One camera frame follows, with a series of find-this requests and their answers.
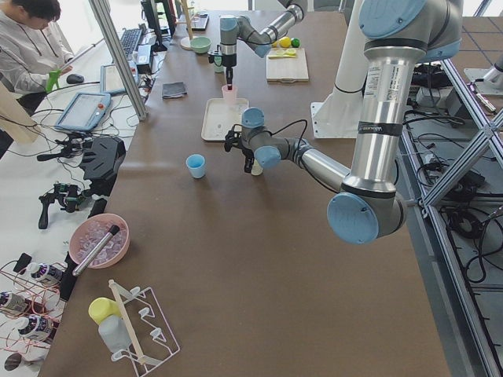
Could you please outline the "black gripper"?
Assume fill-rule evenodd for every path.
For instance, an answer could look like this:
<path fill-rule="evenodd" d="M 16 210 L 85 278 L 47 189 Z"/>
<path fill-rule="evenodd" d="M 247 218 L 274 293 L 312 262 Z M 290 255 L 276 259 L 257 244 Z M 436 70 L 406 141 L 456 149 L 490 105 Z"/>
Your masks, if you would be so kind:
<path fill-rule="evenodd" d="M 225 135 L 224 150 L 230 152 L 232 148 L 240 149 L 245 156 L 244 172 L 250 174 L 255 160 L 254 153 L 250 148 L 243 145 L 241 130 L 237 130 L 237 126 L 239 124 L 234 124 Z"/>
<path fill-rule="evenodd" d="M 220 43 L 217 45 L 216 50 L 210 52 L 207 57 L 210 64 L 226 69 L 226 85 L 232 86 L 233 68 L 237 65 L 237 44 Z"/>

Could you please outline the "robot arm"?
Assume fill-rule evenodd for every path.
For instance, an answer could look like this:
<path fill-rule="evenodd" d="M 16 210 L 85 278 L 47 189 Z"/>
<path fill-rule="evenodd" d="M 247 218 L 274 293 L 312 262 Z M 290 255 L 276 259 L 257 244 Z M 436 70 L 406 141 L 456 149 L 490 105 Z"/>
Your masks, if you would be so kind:
<path fill-rule="evenodd" d="M 307 1 L 280 1 L 285 11 L 261 31 L 257 31 L 247 16 L 222 15 L 219 19 L 220 51 L 226 73 L 226 87 L 233 88 L 233 68 L 237 65 L 237 41 L 243 41 L 253 52 L 264 58 L 273 42 L 286 36 L 307 14 Z"/>
<path fill-rule="evenodd" d="M 362 111 L 350 167 L 313 148 L 302 137 L 275 137 L 263 112 L 247 109 L 227 133 L 224 148 L 239 148 L 246 167 L 271 168 L 289 159 L 334 192 L 327 218 L 348 243 L 392 234 L 406 219 L 405 204 L 391 178 L 416 64 L 453 57 L 461 44 L 460 1 L 365 1 L 351 21 L 364 35 L 369 62 L 358 85 Z"/>

